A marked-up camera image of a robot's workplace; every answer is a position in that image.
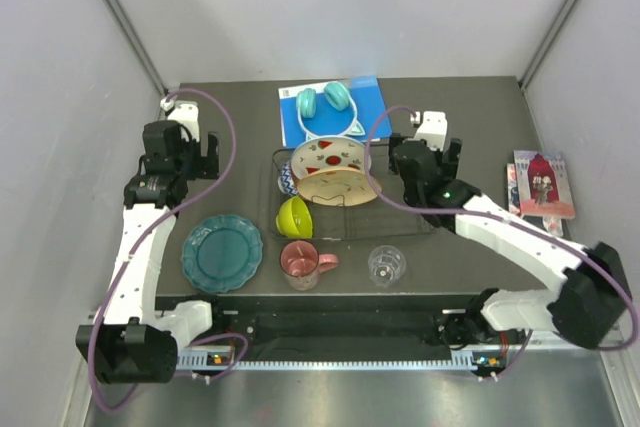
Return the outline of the patterned blue red bowl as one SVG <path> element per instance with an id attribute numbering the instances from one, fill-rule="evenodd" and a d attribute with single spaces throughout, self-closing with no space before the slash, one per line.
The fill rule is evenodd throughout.
<path id="1" fill-rule="evenodd" d="M 287 161 L 279 171 L 277 184 L 280 192 L 289 197 L 298 195 L 296 187 L 296 177 L 293 174 L 291 162 Z"/>

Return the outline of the white watermelon pattern plate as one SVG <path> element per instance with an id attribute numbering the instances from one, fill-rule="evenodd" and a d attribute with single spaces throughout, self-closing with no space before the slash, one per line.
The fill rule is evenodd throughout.
<path id="1" fill-rule="evenodd" d="M 326 168 L 348 167 L 362 171 L 371 168 L 365 160 L 365 145 L 346 136 L 322 136 L 300 144 L 291 154 L 293 176 L 301 180 Z"/>

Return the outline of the orange floral plate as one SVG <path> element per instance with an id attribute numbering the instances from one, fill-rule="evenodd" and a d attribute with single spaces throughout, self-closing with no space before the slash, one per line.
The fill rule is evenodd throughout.
<path id="1" fill-rule="evenodd" d="M 326 168 L 308 175 L 297 183 L 299 195 L 321 206 L 354 207 L 373 201 L 380 184 L 372 178 L 374 187 L 367 175 L 352 168 Z"/>

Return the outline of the teal scalloped plate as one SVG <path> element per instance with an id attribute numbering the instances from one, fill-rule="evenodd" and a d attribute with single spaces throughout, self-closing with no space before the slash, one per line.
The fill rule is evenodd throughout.
<path id="1" fill-rule="evenodd" d="M 258 228 L 238 215 L 217 215 L 197 225 L 184 241 L 182 271 L 196 289 L 224 294 L 241 288 L 263 258 Z"/>

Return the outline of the lime green bowl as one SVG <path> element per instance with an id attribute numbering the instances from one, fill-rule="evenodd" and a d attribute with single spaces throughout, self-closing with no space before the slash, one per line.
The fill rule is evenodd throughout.
<path id="1" fill-rule="evenodd" d="M 275 218 L 278 233 L 286 238 L 313 237 L 313 219 L 307 204 L 298 196 L 285 201 Z"/>

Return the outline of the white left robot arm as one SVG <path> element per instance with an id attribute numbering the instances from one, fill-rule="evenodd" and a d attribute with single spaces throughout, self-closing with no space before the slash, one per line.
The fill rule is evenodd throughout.
<path id="1" fill-rule="evenodd" d="M 199 109 L 188 101 L 166 101 L 168 115 L 145 125 L 144 152 L 124 188 L 123 232 L 111 294 L 101 321 L 79 326 L 76 346 L 103 384 L 166 383 L 179 352 L 199 337 L 216 343 L 226 334 L 225 317 L 205 301 L 184 301 L 159 314 L 156 291 L 166 244 L 188 184 L 219 174 L 218 139 L 201 147 Z"/>

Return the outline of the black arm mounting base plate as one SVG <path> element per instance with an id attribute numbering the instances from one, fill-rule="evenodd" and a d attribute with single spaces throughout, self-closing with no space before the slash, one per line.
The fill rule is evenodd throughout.
<path id="1" fill-rule="evenodd" d="M 439 347 L 438 321 L 466 310 L 472 294 L 193 295 L 209 303 L 212 326 L 198 340 L 223 333 L 250 346 L 307 341 L 316 347 L 360 343 L 399 350 Z"/>

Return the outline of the black wire dish rack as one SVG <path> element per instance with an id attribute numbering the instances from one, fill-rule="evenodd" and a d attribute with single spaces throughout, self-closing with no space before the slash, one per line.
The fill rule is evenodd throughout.
<path id="1" fill-rule="evenodd" d="M 276 227 L 276 216 L 281 205 L 289 199 L 280 190 L 277 180 L 292 153 L 291 149 L 278 149 L 271 157 L 268 218 L 271 234 L 276 238 L 281 236 Z M 371 158 L 371 174 L 380 183 L 382 193 L 401 202 L 404 186 L 400 177 L 388 170 L 388 145 L 374 145 Z M 307 206 L 313 222 L 314 240 L 371 240 L 428 235 L 434 232 L 434 228 L 423 217 L 393 208 L 380 199 L 353 207 L 322 206 L 312 202 L 308 202 Z"/>

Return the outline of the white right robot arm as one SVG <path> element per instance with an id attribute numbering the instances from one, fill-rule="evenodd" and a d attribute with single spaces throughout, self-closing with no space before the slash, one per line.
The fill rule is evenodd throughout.
<path id="1" fill-rule="evenodd" d="M 599 242 L 586 247 L 553 237 L 457 177 L 462 143 L 448 140 L 442 112 L 415 112 L 413 136 L 389 140 L 389 168 L 400 176 L 405 210 L 475 241 L 543 284 L 541 290 L 488 288 L 462 317 L 465 332 L 487 343 L 503 331 L 549 331 L 589 350 L 604 340 L 624 313 L 633 313 L 618 252 Z"/>

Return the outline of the pink glass mug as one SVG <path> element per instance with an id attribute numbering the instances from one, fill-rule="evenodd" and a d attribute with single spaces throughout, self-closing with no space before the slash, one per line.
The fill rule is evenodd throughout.
<path id="1" fill-rule="evenodd" d="M 302 240 L 288 243 L 280 254 L 284 277 L 298 291 L 313 289 L 324 273 L 338 265 L 335 254 L 320 254 L 311 243 Z"/>

